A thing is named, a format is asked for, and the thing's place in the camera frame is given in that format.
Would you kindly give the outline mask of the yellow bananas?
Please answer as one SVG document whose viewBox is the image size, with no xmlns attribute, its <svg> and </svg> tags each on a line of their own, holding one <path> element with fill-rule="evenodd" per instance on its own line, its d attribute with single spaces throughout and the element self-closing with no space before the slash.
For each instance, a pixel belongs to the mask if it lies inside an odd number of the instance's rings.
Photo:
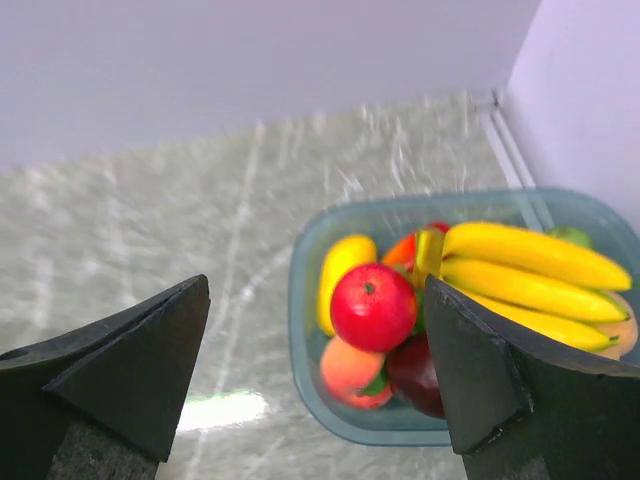
<svg viewBox="0 0 640 480">
<path fill-rule="evenodd" d="M 631 289 L 614 260 L 547 234 L 491 222 L 466 222 L 443 233 L 416 231 L 412 275 L 432 275 L 490 311 L 565 345 L 595 353 L 618 343 L 593 323 L 629 319 L 605 291 Z"/>
</svg>

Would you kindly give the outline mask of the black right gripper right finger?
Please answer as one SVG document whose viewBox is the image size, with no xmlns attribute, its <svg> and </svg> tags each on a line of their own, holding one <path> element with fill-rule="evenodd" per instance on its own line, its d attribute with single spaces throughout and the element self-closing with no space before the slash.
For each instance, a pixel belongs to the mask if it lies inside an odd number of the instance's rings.
<svg viewBox="0 0 640 480">
<path fill-rule="evenodd" d="M 554 341 L 434 277 L 424 318 L 468 478 L 638 478 L 638 366 Z"/>
</svg>

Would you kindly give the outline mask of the orange fruit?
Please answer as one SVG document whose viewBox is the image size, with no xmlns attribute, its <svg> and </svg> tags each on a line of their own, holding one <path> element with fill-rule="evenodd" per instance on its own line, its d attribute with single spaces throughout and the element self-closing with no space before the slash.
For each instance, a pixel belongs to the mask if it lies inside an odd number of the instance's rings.
<svg viewBox="0 0 640 480">
<path fill-rule="evenodd" d="M 629 313 L 629 319 L 620 322 L 593 323 L 592 326 L 608 337 L 617 337 L 618 343 L 604 350 L 596 352 L 596 355 L 620 360 L 622 356 L 628 354 L 638 341 L 639 331 L 635 313 L 630 304 L 618 293 L 605 291 L 616 303 L 623 306 Z"/>
</svg>

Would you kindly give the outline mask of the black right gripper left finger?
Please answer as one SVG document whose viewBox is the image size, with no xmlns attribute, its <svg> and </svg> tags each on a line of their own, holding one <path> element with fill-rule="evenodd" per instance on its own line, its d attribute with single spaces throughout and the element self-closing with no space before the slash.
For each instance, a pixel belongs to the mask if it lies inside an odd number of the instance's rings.
<svg viewBox="0 0 640 480">
<path fill-rule="evenodd" d="M 4 479 L 153 479 L 203 338 L 204 275 L 1 356 Z"/>
</svg>

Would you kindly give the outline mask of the bright red apple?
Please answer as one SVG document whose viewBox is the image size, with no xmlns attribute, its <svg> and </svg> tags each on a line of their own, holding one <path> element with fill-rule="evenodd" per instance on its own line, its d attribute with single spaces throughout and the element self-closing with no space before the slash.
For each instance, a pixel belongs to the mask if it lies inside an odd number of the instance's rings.
<svg viewBox="0 0 640 480">
<path fill-rule="evenodd" d="M 330 303 L 336 334 L 351 346 L 387 353 L 411 333 L 416 319 L 413 288 L 381 263 L 353 268 L 337 283 Z"/>
</svg>

